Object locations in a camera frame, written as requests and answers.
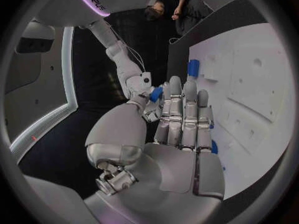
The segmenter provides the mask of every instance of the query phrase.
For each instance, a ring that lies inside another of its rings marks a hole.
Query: purple light
[[[100,16],[103,16],[103,17],[106,17],[106,16],[109,16],[110,13],[106,13],[104,11],[101,11],[99,9],[97,9],[95,6],[94,6],[94,3],[91,1],[91,0],[82,0],[89,8],[91,8],[94,12],[96,12],[98,15]]]

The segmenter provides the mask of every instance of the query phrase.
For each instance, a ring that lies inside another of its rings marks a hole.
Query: man
[[[146,8],[145,16],[148,21],[175,20],[177,33],[184,35],[211,12],[200,0],[156,0],[153,6]]]

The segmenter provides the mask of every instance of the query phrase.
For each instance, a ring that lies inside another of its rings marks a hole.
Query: man's hair
[[[145,9],[145,16],[147,21],[155,21],[161,17],[161,15],[151,6]]]

